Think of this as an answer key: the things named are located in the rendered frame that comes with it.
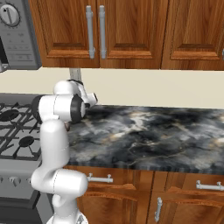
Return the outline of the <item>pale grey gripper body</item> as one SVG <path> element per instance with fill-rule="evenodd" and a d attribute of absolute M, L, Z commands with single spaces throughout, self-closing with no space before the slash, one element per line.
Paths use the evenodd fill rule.
<path fill-rule="evenodd" d="M 81 70 L 79 68 L 70 68 L 69 74 L 71 80 L 81 81 Z"/>

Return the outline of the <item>wooden wall cupboard door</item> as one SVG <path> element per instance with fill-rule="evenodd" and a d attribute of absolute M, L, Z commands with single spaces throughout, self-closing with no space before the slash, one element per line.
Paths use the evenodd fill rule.
<path fill-rule="evenodd" d="M 29 0 L 43 67 L 98 68 L 96 0 Z M 94 59 L 89 57 L 86 6 L 93 12 Z"/>
<path fill-rule="evenodd" d="M 102 68 L 159 69 L 169 0 L 97 0 L 105 7 Z"/>
<path fill-rule="evenodd" d="M 163 69 L 224 71 L 224 0 L 169 0 Z"/>

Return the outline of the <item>wooden drawer front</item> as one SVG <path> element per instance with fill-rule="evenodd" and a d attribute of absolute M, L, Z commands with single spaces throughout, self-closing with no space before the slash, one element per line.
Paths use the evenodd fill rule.
<path fill-rule="evenodd" d="M 76 170 L 78 172 L 85 173 L 87 176 L 89 173 L 93 173 L 94 177 L 102 178 L 106 178 L 108 174 L 110 174 L 111 178 L 114 180 L 113 183 L 89 182 L 89 187 L 108 187 L 111 189 L 140 190 L 147 192 L 151 190 L 153 176 L 152 171 L 75 165 L 67 165 L 65 166 L 65 169 Z"/>
<path fill-rule="evenodd" d="M 156 171 L 153 180 L 153 192 L 182 193 L 224 196 L 224 191 L 201 190 L 196 188 L 196 181 L 204 185 L 215 185 L 218 181 L 224 186 L 224 175 Z"/>

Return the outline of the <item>dark oven door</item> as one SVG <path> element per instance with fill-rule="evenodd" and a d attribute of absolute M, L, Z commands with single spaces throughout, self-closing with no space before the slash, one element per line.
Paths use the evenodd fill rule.
<path fill-rule="evenodd" d="M 40 192 L 29 199 L 0 197 L 0 224 L 42 224 L 38 209 Z"/>

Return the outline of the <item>wooden base cupboard door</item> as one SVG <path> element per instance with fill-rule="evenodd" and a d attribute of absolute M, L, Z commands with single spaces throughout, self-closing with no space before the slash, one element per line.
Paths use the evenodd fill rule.
<path fill-rule="evenodd" d="M 163 205 L 155 222 L 158 197 Z M 224 196 L 153 192 L 147 224 L 224 224 Z"/>
<path fill-rule="evenodd" d="M 147 224 L 150 196 L 149 191 L 89 188 L 77 205 L 89 224 Z"/>

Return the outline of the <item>grey gas stove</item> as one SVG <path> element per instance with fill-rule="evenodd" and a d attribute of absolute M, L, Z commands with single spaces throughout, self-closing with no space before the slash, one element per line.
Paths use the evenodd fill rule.
<path fill-rule="evenodd" d="M 27 182 L 41 164 L 39 123 L 32 115 L 33 94 L 0 93 L 0 197 L 29 199 L 34 191 Z M 9 177 L 21 178 L 14 186 Z M 40 192 L 36 208 L 46 224 L 53 215 L 52 196 Z"/>

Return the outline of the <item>grey microwave oven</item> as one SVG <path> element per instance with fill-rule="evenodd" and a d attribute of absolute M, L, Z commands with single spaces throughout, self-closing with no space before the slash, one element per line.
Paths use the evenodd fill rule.
<path fill-rule="evenodd" d="M 0 73 L 41 66 L 28 0 L 0 0 Z"/>

